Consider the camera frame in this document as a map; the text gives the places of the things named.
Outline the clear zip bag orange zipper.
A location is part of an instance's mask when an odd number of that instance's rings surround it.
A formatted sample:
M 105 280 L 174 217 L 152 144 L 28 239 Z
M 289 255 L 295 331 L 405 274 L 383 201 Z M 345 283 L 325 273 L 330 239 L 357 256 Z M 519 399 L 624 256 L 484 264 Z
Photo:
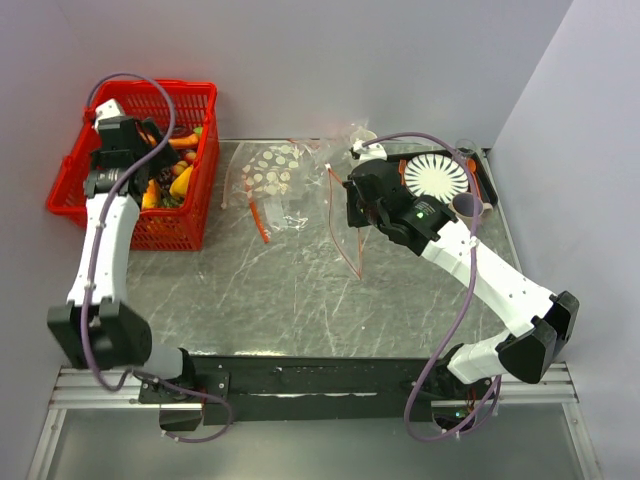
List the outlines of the clear zip bag orange zipper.
M 374 256 L 373 250 L 382 236 L 367 227 L 350 227 L 347 222 L 347 190 L 341 177 L 330 163 L 325 163 L 326 187 L 325 207 L 327 229 L 338 255 L 350 274 L 361 280 L 366 262 Z

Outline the orange mango toy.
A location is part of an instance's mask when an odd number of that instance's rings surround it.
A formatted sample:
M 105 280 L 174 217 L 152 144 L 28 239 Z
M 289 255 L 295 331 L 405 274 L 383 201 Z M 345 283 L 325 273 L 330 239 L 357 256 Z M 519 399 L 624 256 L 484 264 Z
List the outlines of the orange mango toy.
M 141 210 L 150 210 L 159 208 L 162 204 L 161 188 L 155 179 L 151 179 L 148 183 L 148 187 L 143 194 L 141 202 Z

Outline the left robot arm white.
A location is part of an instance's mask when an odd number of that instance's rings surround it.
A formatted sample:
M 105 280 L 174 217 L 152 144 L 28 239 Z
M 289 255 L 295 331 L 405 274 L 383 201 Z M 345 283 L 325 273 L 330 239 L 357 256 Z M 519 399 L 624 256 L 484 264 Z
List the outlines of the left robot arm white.
M 84 182 L 87 225 L 81 260 L 64 304 L 47 313 L 47 326 L 71 367 L 95 375 L 123 367 L 163 380 L 184 402 L 198 390 L 189 353 L 152 339 L 150 326 L 127 304 L 130 244 L 153 174 L 178 155 L 152 118 L 103 118 L 101 145 L 92 151 Z

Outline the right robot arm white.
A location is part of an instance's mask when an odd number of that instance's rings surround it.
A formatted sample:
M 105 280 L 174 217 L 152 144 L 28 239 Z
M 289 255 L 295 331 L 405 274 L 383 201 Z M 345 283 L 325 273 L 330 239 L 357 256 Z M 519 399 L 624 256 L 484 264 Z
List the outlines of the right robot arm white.
M 505 326 L 501 334 L 456 347 L 440 361 L 437 384 L 445 396 L 460 398 L 474 382 L 496 375 L 529 384 L 542 379 L 571 337 L 579 309 L 574 295 L 554 294 L 521 275 L 444 203 L 411 194 L 392 162 L 368 161 L 343 185 L 349 226 L 372 225 L 472 287 Z

